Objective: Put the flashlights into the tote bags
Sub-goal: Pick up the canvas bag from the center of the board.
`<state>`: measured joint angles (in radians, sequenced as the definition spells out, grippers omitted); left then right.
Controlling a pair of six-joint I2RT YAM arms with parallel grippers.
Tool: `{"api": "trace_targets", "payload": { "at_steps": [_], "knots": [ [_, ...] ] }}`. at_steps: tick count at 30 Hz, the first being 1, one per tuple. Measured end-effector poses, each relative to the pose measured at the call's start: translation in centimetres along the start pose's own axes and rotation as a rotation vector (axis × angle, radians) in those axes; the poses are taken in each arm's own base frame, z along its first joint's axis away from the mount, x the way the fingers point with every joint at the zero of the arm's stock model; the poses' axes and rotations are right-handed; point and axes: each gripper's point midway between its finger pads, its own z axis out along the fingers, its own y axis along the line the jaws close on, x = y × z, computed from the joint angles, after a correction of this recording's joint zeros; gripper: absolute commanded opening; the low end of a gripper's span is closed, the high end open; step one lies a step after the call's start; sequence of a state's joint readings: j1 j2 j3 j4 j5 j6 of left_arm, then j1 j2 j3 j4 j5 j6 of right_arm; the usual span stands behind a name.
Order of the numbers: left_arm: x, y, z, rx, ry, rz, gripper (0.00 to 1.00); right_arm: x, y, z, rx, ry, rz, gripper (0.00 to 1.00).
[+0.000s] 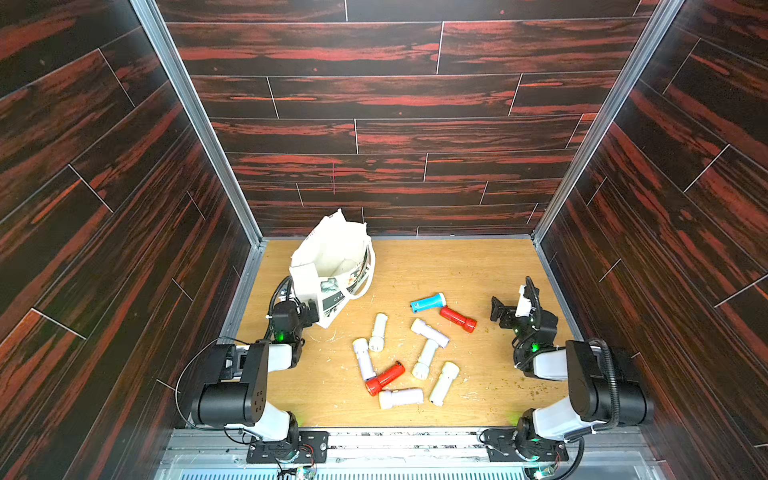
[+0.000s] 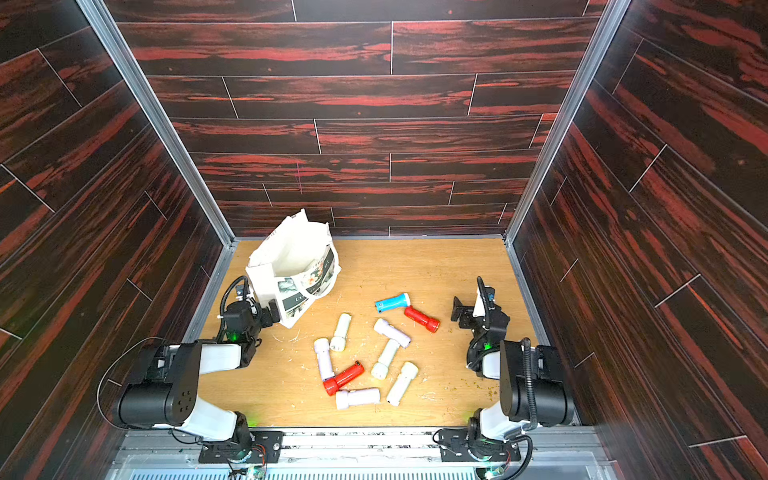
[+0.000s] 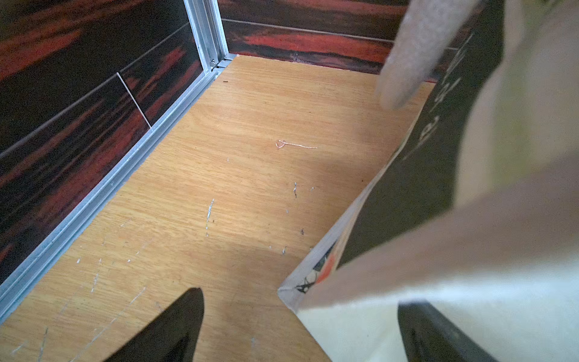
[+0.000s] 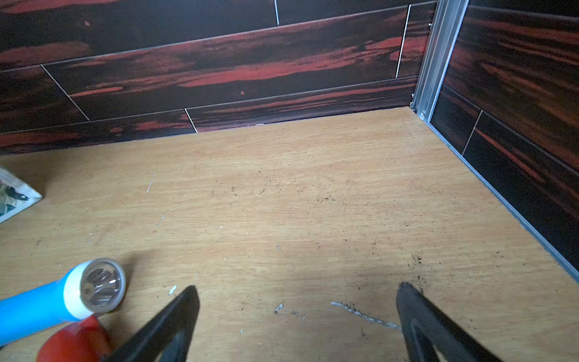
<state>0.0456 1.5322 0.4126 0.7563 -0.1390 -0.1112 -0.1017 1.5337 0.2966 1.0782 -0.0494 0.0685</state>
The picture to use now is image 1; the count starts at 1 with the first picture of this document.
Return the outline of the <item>white canvas tote bag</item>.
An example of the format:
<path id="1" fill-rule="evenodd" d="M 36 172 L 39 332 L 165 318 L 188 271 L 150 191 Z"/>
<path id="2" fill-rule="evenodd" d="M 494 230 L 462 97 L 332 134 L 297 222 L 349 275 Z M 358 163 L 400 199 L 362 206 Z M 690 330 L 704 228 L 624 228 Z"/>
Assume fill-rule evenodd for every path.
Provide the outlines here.
<path id="1" fill-rule="evenodd" d="M 295 296 L 317 308 L 317 324 L 329 327 L 352 300 L 372 285 L 376 255 L 367 225 L 341 210 L 324 217 L 291 256 Z"/>

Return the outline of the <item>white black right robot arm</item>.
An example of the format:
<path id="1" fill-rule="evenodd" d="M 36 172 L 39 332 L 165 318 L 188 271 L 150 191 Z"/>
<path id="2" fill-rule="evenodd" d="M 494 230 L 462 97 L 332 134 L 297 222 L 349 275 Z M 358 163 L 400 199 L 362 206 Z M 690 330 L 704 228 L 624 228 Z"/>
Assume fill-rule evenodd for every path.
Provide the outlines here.
<path id="1" fill-rule="evenodd" d="M 513 429 L 484 431 L 492 461 L 555 463 L 568 458 L 568 443 L 586 435 L 653 422 L 654 400 L 624 350 L 601 339 L 556 346 L 558 318 L 536 300 L 507 306 L 493 297 L 490 320 L 515 333 L 514 366 L 524 376 L 568 387 L 564 399 L 526 410 Z"/>

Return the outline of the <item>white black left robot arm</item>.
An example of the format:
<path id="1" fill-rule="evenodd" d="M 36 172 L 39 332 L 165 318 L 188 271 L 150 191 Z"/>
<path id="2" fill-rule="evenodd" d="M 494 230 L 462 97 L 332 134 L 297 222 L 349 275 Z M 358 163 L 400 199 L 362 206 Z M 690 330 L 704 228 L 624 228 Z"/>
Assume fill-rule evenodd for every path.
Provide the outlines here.
<path id="1" fill-rule="evenodd" d="M 267 400 L 268 375 L 298 365 L 303 331 L 318 320 L 313 301 L 284 300 L 271 307 L 266 338 L 242 348 L 215 347 L 192 395 L 192 422 L 250 435 L 249 452 L 256 463 L 294 461 L 300 455 L 298 423 L 292 412 Z"/>

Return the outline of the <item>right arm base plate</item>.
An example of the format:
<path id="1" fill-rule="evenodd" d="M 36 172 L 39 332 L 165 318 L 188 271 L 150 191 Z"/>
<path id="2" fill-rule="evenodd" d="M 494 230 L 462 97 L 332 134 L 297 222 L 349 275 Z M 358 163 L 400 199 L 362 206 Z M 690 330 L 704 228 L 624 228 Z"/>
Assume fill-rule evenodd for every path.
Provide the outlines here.
<path id="1" fill-rule="evenodd" d="M 569 459 L 564 442 L 520 433 L 517 429 L 487 428 L 477 439 L 486 449 L 490 462 L 556 463 Z"/>

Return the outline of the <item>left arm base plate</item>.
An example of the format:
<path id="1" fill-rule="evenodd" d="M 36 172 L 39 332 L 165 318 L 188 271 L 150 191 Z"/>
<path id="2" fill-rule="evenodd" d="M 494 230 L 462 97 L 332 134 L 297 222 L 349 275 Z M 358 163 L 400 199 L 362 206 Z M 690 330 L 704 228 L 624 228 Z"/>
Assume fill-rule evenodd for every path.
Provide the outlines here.
<path id="1" fill-rule="evenodd" d="M 280 441 L 256 440 L 249 444 L 247 464 L 323 464 L 327 460 L 330 434 L 322 430 L 290 432 Z"/>

